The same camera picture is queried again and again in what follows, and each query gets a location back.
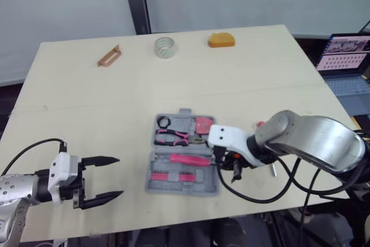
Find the tool holder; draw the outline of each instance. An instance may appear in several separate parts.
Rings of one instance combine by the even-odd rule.
[[[192,196],[216,196],[219,193],[219,179],[215,165],[194,166],[170,161],[171,154],[183,154],[198,158],[212,159],[212,150],[203,144],[189,144],[188,146],[158,146],[155,140],[175,141],[176,136],[171,134],[158,134],[162,129],[158,125],[158,119],[169,119],[167,129],[186,132],[189,135],[195,133],[197,117],[211,116],[192,115],[191,109],[180,109],[178,114],[159,114],[154,119],[154,128],[151,145],[154,151],[149,156],[149,169],[146,178],[146,191],[148,193],[182,194]],[[207,134],[198,135],[207,139]]]

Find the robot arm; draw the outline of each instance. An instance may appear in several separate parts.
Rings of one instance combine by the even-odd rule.
[[[365,157],[364,140],[343,124],[322,116],[299,116],[285,110],[275,114],[256,133],[213,125],[208,144],[223,169],[241,179],[242,167],[273,163],[276,156],[296,154],[334,175],[353,170]]]
[[[88,157],[78,162],[77,156],[62,148],[50,169],[34,174],[9,174],[0,177],[0,247],[18,246],[26,213],[30,206],[52,201],[61,204],[73,199],[73,208],[87,209],[103,205],[123,191],[113,191],[85,200],[84,178],[86,166],[103,166],[119,161],[114,157]]]

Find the orange sponge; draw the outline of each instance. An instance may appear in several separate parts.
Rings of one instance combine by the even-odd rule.
[[[208,40],[210,47],[235,46],[235,39],[230,33],[213,33]]]

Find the clear tape roll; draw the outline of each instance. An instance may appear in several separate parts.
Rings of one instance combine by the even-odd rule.
[[[169,37],[162,37],[154,44],[156,55],[159,58],[171,58],[175,54],[175,41]]]

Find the cable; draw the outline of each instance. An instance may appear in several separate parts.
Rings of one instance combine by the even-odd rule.
[[[314,176],[311,180],[309,190],[312,190],[313,184],[315,183],[315,180],[316,180],[317,176],[319,175],[320,171],[321,171],[321,169],[317,169],[316,172],[314,173]],[[303,205],[303,209],[302,209],[301,222],[299,223],[299,246],[300,247],[302,247],[302,243],[303,243],[302,242],[303,224],[305,222],[306,208],[307,208],[307,205],[308,205],[308,199],[310,198],[310,195],[311,195],[311,193],[308,192],[307,196],[306,196],[305,204]]]
[[[6,173],[8,172],[8,170],[11,168],[11,166],[17,161],[18,158],[20,158],[25,152],[27,152],[28,150],[38,146],[38,145],[41,145],[41,144],[44,144],[44,143],[47,143],[47,142],[53,142],[53,141],[56,141],[56,142],[59,142],[60,143],[60,148],[59,148],[59,151],[66,151],[66,145],[65,145],[65,142],[62,140],[62,139],[58,139],[58,138],[49,138],[49,139],[45,139],[45,140],[42,140],[42,141],[39,141],[39,142],[36,142],[36,143],[33,143],[32,145],[28,146],[27,148],[25,148],[24,150],[22,150],[19,154],[17,154],[15,156],[15,158],[13,158],[13,160],[8,164],[8,166],[5,167],[3,173],[1,174],[2,176],[6,175]]]
[[[41,243],[39,243],[39,244],[37,244],[37,245],[35,245],[34,247],[40,247],[40,246],[42,246],[42,245],[50,245],[50,246],[54,246],[52,243],[50,243],[50,242],[41,242]]]
[[[370,139],[370,131],[369,130],[354,130],[359,136],[362,138]]]
[[[285,171],[288,173],[289,176],[292,176],[292,172],[290,172],[288,166],[285,164],[285,162],[283,160],[281,160],[280,158],[277,158],[277,160],[282,164],[282,166],[284,167]],[[365,169],[367,165],[367,159],[364,159],[363,161],[361,161],[359,163],[359,165],[357,166],[357,168],[355,169],[355,171],[353,172],[352,176],[341,186],[337,187],[337,188],[334,188],[334,189],[330,189],[330,190],[310,190],[308,188],[305,188],[304,186],[300,185],[296,179],[294,179],[294,176],[293,176],[293,184],[298,187],[299,189],[301,189],[302,191],[306,192],[306,193],[310,193],[310,194],[313,194],[313,195],[332,195],[332,194],[335,194],[335,193],[339,193],[339,192],[342,192],[348,188],[350,188],[351,186],[353,186],[356,181],[358,180],[358,178],[360,177],[362,171]]]
[[[221,173],[221,166],[218,164],[217,165],[217,173],[219,175],[219,178],[220,178],[220,181],[221,183],[226,187],[227,190],[229,190],[231,193],[237,195],[238,197],[244,199],[244,200],[247,200],[247,201],[250,201],[250,202],[256,202],[258,204],[268,204],[270,202],[275,202],[276,200],[278,200],[279,198],[282,197],[282,195],[284,195],[286,193],[286,191],[288,191],[293,179],[294,179],[294,175],[295,173],[297,172],[297,169],[298,169],[298,166],[299,166],[299,163],[301,162],[301,159],[300,158],[297,158],[295,163],[294,163],[294,166],[293,166],[293,170],[292,172],[289,171],[288,168],[286,168],[288,171],[288,176],[289,176],[289,179],[287,181],[287,183],[285,184],[285,187],[283,188],[283,190],[277,194],[276,196],[270,198],[270,199],[265,199],[265,200],[259,200],[259,199],[255,199],[255,198],[251,198],[251,197],[248,197],[248,196],[245,196],[239,192],[237,192],[236,190],[234,190],[233,188],[231,188],[229,185],[227,185],[225,183],[225,180],[224,178],[222,177],[222,173]]]
[[[330,200],[330,201],[347,201],[347,200],[351,200],[350,198],[349,199],[344,199],[344,198],[335,198],[335,197],[329,197],[329,196],[320,196],[320,198],[326,199],[326,200]]]

